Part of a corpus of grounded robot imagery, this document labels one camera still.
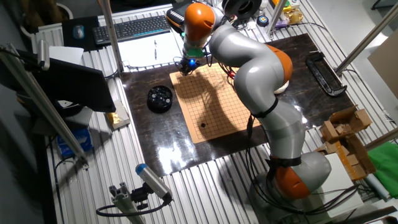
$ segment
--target keyboard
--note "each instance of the keyboard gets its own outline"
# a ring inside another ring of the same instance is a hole
[[[165,16],[154,16],[114,25],[118,41],[134,40],[171,30]],[[106,26],[93,29],[96,45],[111,43]]]

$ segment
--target mouse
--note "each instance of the mouse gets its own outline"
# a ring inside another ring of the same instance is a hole
[[[151,88],[147,96],[147,106],[154,113],[165,113],[173,104],[173,94],[166,86]]]
[[[76,25],[73,27],[73,38],[76,40],[85,38],[85,27],[83,25]]]

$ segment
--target pen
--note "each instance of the pen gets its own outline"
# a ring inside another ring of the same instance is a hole
[[[157,55],[156,55],[156,40],[155,40],[155,60],[157,60]]]

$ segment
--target computer monitor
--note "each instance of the computer monitor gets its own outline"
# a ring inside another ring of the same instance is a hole
[[[37,63],[36,54],[21,50],[18,50],[18,53],[24,61]],[[47,71],[32,73],[52,101],[66,100],[98,112],[116,111],[108,84],[100,70],[51,58]],[[0,84],[14,91],[24,91],[2,60]]]

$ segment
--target green cloth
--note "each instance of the green cloth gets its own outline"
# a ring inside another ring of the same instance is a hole
[[[398,146],[391,142],[370,150],[368,152],[376,173],[374,174],[384,187],[388,190],[391,197],[398,197]]]

